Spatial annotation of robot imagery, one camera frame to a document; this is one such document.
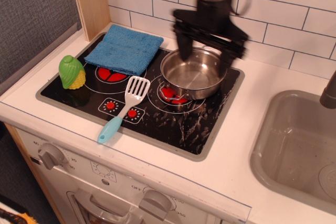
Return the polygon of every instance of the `white spatula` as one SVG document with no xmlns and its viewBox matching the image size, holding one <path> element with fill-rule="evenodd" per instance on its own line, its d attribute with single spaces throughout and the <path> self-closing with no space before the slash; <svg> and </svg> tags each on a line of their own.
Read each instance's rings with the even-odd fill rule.
<svg viewBox="0 0 336 224">
<path fill-rule="evenodd" d="M 102 131 L 98 136 L 97 139 L 98 143 L 103 144 L 114 136 L 114 134 L 119 129 L 124 116 L 130 110 L 130 108 L 142 102 L 142 100 L 148 93 L 150 85 L 151 85 L 150 81 L 147 80 L 146 78 L 138 76 L 132 76 L 130 78 L 125 90 L 125 106 L 122 108 L 122 110 L 116 117 L 111 119 L 104 126 L 104 128 L 102 129 Z"/>
</svg>

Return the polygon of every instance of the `wooden panel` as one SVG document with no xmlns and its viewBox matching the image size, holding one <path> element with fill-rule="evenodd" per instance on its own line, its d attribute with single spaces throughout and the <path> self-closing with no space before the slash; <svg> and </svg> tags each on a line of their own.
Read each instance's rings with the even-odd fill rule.
<svg viewBox="0 0 336 224">
<path fill-rule="evenodd" d="M 76 0 L 86 40 L 91 41 L 111 22 L 108 0 Z"/>
<path fill-rule="evenodd" d="M 40 176 L 40 174 L 38 173 L 38 170 L 36 169 L 36 167 L 34 166 L 34 164 L 32 163 L 32 161 L 30 160 L 29 154 L 27 152 L 27 149 L 25 147 L 25 145 L 22 142 L 22 139 L 20 137 L 20 135 L 18 134 L 17 130 L 15 127 L 6 124 L 5 123 L 6 128 L 8 129 L 10 135 L 12 136 L 15 144 L 17 145 L 18 149 L 20 150 L 24 160 L 26 161 L 28 167 L 30 168 L 33 176 L 36 178 L 39 186 L 41 187 L 43 193 L 45 194 L 47 200 L 49 201 L 53 211 L 55 212 L 58 220 L 61 222 L 61 224 L 66 224 L 65 221 L 63 220 L 62 215 L 60 214 L 57 206 L 55 205 L 47 187 L 45 186 L 42 177 Z"/>
</svg>

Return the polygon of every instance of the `red burner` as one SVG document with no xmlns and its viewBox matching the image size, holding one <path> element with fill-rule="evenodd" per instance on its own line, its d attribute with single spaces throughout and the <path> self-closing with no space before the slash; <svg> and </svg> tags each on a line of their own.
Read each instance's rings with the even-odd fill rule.
<svg viewBox="0 0 336 224">
<path fill-rule="evenodd" d="M 127 77 L 127 75 L 122 74 L 122 73 L 116 73 L 113 72 L 109 69 L 106 68 L 99 68 L 98 69 L 98 76 L 103 80 L 103 81 L 108 81 L 108 82 L 116 82 L 116 81 L 121 81 Z"/>
<path fill-rule="evenodd" d="M 172 90 L 171 88 L 162 88 L 162 92 L 168 98 L 179 98 L 179 96 L 175 95 L 175 91 Z M 173 104 L 182 104 L 182 103 L 186 103 L 189 101 L 185 98 L 181 98 L 179 100 L 169 100 L 169 99 L 162 97 L 162 99 L 165 100 L 166 102 L 173 103 Z"/>
</svg>

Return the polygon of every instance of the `faucet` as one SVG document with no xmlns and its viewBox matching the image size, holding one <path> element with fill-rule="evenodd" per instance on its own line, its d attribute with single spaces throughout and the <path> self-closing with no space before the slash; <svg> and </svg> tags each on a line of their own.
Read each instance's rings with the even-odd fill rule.
<svg viewBox="0 0 336 224">
<path fill-rule="evenodd" d="M 336 109 L 336 71 L 324 89 L 320 103 L 328 109 Z"/>
</svg>

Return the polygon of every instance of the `sink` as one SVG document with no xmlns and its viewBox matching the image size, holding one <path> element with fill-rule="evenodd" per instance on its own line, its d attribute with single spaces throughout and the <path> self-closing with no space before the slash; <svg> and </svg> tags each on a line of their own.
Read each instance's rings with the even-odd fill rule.
<svg viewBox="0 0 336 224">
<path fill-rule="evenodd" d="M 272 98 L 250 164 L 277 193 L 336 215 L 336 110 L 288 90 Z"/>
</svg>

